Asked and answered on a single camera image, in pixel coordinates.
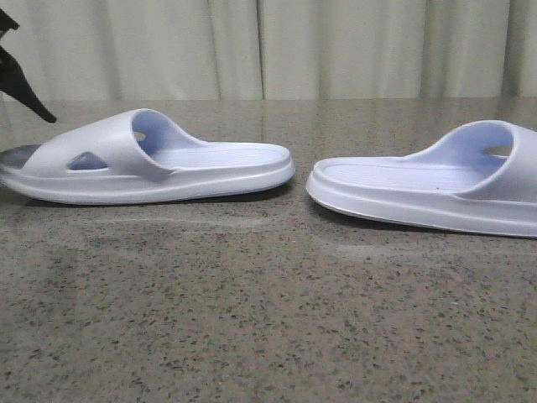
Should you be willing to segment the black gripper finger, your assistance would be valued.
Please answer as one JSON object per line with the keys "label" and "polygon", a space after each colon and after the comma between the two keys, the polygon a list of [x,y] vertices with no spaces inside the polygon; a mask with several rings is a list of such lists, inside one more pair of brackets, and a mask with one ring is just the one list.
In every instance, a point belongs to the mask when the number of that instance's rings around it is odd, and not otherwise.
{"label": "black gripper finger", "polygon": [[9,30],[17,30],[18,28],[19,24],[0,9],[0,36],[4,36]]}
{"label": "black gripper finger", "polygon": [[57,118],[37,98],[20,64],[4,48],[1,48],[1,91],[22,103],[45,122],[57,121]]}

